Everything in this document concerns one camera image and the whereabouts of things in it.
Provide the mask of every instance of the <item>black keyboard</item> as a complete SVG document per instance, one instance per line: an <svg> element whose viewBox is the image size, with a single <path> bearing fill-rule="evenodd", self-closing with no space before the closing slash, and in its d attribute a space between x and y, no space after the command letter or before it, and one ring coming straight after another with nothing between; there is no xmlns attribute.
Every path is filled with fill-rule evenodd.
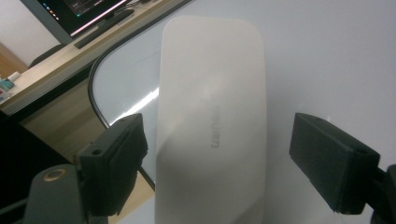
<svg viewBox="0 0 396 224"><path fill-rule="evenodd" d="M85 36L81 40L79 40L76 44L75 47L78 49L82 49L84 46L89 44L91 41L93 41L96 37L101 35L102 33L106 32L109 30L111 27L119 23L120 21L123 21L125 18L128 16L134 14L133 9L126 9L120 12L119 14L111 17L110 19L106 20L104 24L98 27L97 30L93 31L89 35Z"/></svg>

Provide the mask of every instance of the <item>monitor screen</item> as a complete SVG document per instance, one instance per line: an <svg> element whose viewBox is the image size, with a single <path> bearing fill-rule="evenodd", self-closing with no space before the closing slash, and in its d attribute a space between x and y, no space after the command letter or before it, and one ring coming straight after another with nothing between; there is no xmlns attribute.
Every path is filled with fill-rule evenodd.
<svg viewBox="0 0 396 224"><path fill-rule="evenodd" d="M21 0L61 42L68 44L131 0Z"/></svg>

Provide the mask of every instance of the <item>white rectangular device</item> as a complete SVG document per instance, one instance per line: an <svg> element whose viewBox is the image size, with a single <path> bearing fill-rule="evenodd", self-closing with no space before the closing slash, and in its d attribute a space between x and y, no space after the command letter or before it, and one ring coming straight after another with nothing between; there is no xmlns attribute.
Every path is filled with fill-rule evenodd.
<svg viewBox="0 0 396 224"><path fill-rule="evenodd" d="M182 16L163 31L156 224L262 223L266 95L251 24Z"/></svg>

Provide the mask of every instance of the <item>wooden floor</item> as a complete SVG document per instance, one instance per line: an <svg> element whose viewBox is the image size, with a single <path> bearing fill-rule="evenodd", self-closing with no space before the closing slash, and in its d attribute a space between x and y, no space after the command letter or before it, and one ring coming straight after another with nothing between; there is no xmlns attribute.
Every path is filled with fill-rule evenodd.
<svg viewBox="0 0 396 224"><path fill-rule="evenodd" d="M105 130L92 110L87 84L87 80L81 82L21 122L27 130L70 161ZM117 223L153 194L149 184L139 175L120 215L110 217L109 223Z"/></svg>

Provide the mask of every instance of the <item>wooden desk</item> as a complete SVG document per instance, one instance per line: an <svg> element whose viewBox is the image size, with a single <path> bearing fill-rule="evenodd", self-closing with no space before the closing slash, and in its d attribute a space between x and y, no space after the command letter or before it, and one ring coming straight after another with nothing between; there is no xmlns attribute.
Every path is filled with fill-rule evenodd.
<svg viewBox="0 0 396 224"><path fill-rule="evenodd" d="M0 104L0 109L9 116L21 111L46 93L87 68L106 49L127 35L142 29L145 25L172 10L184 0L159 0L135 8L134 15L93 40L82 49L74 47L75 42L59 50L45 61L27 70L15 81L13 96Z"/></svg>

